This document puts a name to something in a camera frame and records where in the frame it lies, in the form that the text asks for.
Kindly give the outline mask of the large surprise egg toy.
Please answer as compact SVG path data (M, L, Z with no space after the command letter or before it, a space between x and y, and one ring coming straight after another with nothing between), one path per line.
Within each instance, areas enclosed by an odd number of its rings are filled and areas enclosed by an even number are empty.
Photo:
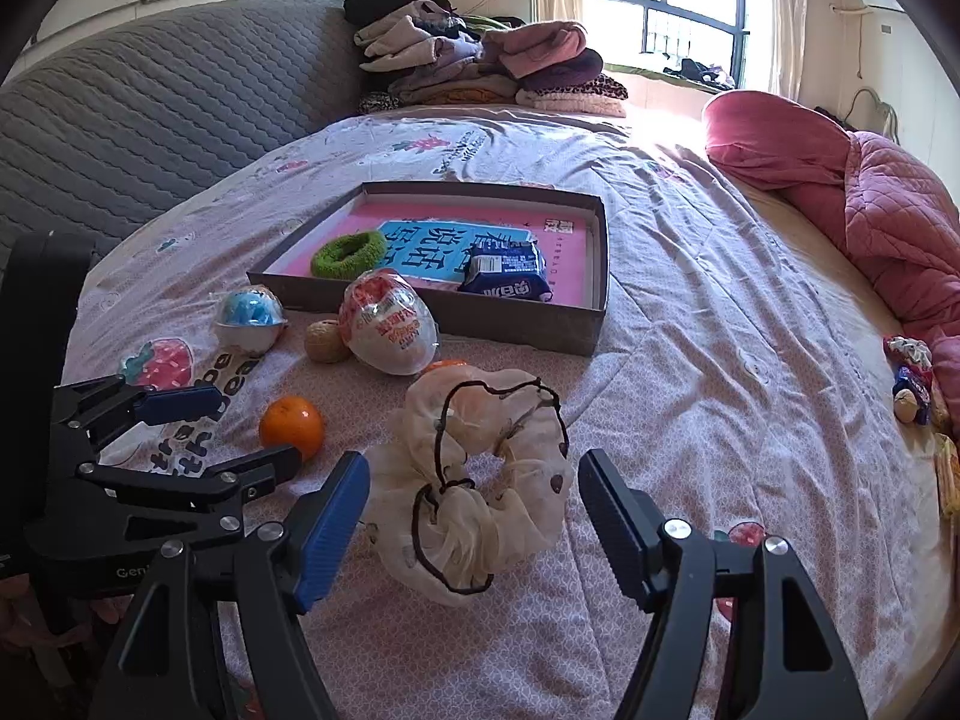
M416 376L438 351L438 325L413 286L390 268L348 284L338 309L340 336L361 362L389 376Z

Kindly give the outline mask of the small blue surprise egg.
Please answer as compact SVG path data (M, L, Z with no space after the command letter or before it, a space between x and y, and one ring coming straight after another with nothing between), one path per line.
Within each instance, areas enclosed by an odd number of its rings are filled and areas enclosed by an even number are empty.
M220 348L251 356L265 355L274 348L286 327L288 319L280 300L260 284L226 294L213 320Z

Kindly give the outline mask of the pile of folded clothes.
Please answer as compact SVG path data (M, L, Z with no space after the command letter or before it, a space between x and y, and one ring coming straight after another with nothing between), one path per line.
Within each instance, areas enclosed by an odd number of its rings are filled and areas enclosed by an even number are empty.
M457 13L449 0L345 0L355 28L364 112L519 104L623 117L628 89L605 73L578 21Z

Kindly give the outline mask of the brown walnut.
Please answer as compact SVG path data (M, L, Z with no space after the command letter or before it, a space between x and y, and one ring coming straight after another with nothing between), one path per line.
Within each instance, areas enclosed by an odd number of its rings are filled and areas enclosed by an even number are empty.
M309 323L304 332L304 353L309 361L317 364L338 364L352 355L343 341L340 325L334 319Z

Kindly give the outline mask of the orange tangerine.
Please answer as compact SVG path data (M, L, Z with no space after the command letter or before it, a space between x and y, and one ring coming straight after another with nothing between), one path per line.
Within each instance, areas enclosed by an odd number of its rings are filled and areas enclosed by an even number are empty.
M434 371L441 371L441 369L446 369L446 367L460 366L469 366L469 363L463 359L440 359L439 361L434 361L431 364L428 364L428 366L420 372L420 376L426 376L430 372Z
M279 398L267 406L259 421L260 444L265 449L288 444L301 455L302 463L319 454L325 439L325 419L306 398Z

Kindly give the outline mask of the grey quilted headboard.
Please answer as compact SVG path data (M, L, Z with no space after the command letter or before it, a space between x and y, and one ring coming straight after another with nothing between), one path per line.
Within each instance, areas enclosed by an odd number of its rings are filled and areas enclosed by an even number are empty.
M355 114L353 30L331 0L167 10L70 44L2 88L2 249L78 234L107 254L166 211Z

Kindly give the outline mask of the small colourful toy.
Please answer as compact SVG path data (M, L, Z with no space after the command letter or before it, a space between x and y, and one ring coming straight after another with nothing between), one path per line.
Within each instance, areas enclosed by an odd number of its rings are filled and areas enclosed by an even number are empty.
M903 335L884 340L885 358L893 372L893 414L901 424L932 426L948 433L952 420L935 380L932 353L924 341Z

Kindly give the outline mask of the blue snack packet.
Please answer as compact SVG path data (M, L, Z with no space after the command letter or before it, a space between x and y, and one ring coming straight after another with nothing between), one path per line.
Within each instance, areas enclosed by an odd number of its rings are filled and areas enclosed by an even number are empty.
M490 298L550 302L547 264L534 241L473 244L460 293Z

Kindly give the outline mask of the cream curtain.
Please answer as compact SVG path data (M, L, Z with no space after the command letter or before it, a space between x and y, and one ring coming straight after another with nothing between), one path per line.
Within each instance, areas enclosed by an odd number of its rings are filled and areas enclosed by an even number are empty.
M770 86L797 103L804 75L809 0L771 0Z

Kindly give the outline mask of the window with dark frame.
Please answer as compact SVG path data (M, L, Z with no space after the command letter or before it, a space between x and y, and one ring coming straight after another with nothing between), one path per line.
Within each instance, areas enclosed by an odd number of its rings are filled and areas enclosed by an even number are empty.
M584 24L610 65L721 89L742 80L747 0L584 0Z

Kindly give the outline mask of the cream floral scrunchie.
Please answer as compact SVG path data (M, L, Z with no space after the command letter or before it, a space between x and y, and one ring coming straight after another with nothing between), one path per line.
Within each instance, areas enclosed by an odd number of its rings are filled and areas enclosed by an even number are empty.
M560 538L573 461L562 400L521 369L420 376L366 452L361 522L387 574L444 606Z

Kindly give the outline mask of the pink children's book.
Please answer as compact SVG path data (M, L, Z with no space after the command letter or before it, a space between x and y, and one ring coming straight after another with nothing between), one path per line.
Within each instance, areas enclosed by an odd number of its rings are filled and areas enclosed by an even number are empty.
M594 224L579 210L543 203L500 203L452 195L374 195L364 192L322 221L309 221L286 239L288 249L265 268L270 275L309 277L313 255L347 234L381 231L382 265L415 286L455 289L464 281L469 249L478 241L532 239L547 266L556 302L586 307Z

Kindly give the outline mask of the red quilted blanket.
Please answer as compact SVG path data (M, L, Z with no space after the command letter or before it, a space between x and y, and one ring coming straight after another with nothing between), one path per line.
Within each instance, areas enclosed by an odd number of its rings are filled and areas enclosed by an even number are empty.
M935 172L889 138L774 94L722 93L703 122L711 163L799 210L928 345L957 418L958 206Z

